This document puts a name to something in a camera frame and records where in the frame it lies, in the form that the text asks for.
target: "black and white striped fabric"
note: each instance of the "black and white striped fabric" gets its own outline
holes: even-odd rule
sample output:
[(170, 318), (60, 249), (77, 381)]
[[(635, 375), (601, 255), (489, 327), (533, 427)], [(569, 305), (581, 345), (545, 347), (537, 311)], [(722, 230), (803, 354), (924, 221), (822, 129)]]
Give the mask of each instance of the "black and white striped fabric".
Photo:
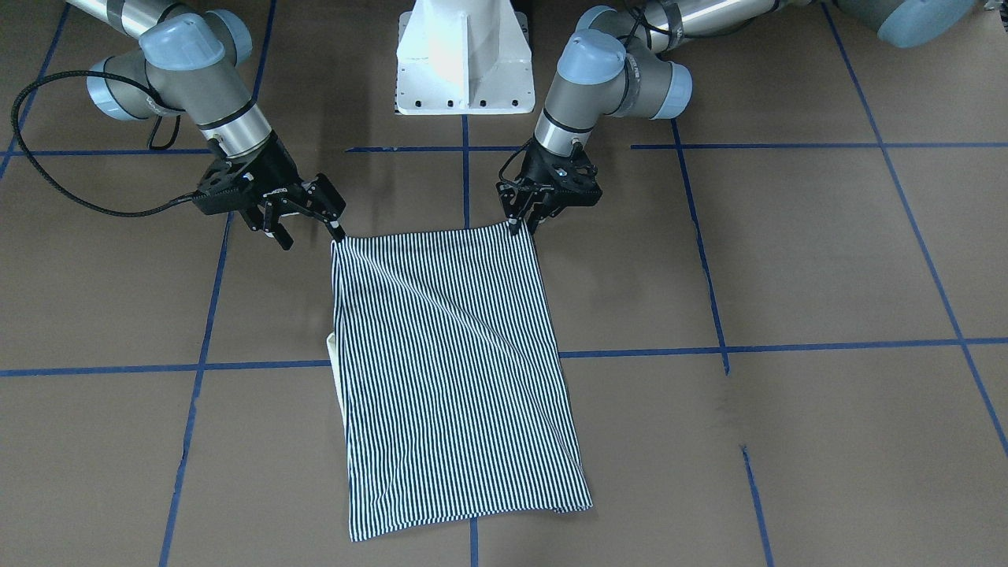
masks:
[(592, 506), (527, 230), (348, 237), (333, 288), (351, 540)]

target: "floor tile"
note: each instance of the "floor tile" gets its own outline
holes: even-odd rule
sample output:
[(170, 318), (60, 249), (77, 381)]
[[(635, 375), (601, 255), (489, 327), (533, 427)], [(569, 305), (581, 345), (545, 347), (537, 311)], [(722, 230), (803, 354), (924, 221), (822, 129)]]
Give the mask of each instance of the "floor tile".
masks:
[(718, 356), (564, 360), (595, 507), (481, 519), (480, 565), (760, 565)]
[(971, 346), (970, 353), (1003, 429), (1008, 426), (1008, 345)]
[(0, 563), (156, 565), (193, 373), (0, 380)]
[[(82, 198), (136, 211), (191, 191), (205, 155), (42, 157)], [(140, 218), (88, 211), (23, 157), (0, 181), (0, 366), (194, 363), (223, 217), (192, 205)]]
[[(322, 165), (349, 203), (352, 236), (462, 228), (462, 157), (456, 153), (337, 154)], [(333, 332), (329, 232), (284, 219), (284, 252), (236, 219), (215, 319), (210, 360), (327, 358)]]
[[(38, 76), (45, 62), (45, 54), (56, 32), (56, 24), (62, 6), (59, 2), (4, 2), (0, 4), (0, 20), (4, 33), (0, 35), (0, 53), (18, 53), (16, 58), (4, 58), (4, 78), (0, 82), (0, 101), (4, 104), (4, 116), (10, 112), (14, 97)], [(30, 19), (38, 22), (34, 26), (10, 25), (9, 22)], [(0, 144), (7, 149), (12, 134), (10, 122), (0, 125)]]
[(785, 8), (671, 55), (694, 78), (679, 118), (685, 143), (875, 141), (818, 6)]
[(686, 161), (729, 344), (953, 336), (879, 150)]
[(889, 152), (963, 332), (1008, 335), (1008, 148)]
[[(535, 233), (560, 350), (718, 345), (676, 161), (644, 153), (600, 155), (599, 204)], [(503, 219), (492, 180), (504, 155), (471, 157), (473, 226)]]
[(733, 362), (776, 565), (1004, 563), (1008, 462), (958, 347)]
[(997, 12), (975, 6), (944, 35), (910, 49), (836, 16), (885, 141), (1008, 141), (1008, 41)]
[(351, 544), (346, 462), (329, 368), (208, 373), (170, 564), (468, 565), (468, 522)]

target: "silver metal tube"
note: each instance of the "silver metal tube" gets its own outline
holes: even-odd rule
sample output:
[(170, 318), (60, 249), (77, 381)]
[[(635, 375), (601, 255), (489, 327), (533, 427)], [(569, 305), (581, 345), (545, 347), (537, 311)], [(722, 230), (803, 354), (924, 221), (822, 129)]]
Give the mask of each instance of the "silver metal tube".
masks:
[(575, 142), (581, 142), (581, 145), (585, 145), (588, 143), (588, 138), (591, 135), (591, 130), (587, 132), (570, 132), (564, 130), (550, 122), (543, 114), (539, 114), (539, 121), (535, 123), (535, 139), (539, 144), (549, 150), (550, 153), (563, 157), (568, 157), (574, 153)]
[(221, 149), (231, 157), (252, 151), (266, 141), (272, 130), (259, 105), (226, 124), (206, 130), (200, 128), (205, 138), (216, 139)]
[(765, 14), (774, 7), (773, 0), (680, 0), (676, 4), (686, 35), (714, 33)]
[(177, 2), (171, 0), (67, 0), (67, 3), (131, 37), (139, 37), (157, 25), (166, 11), (177, 7)]

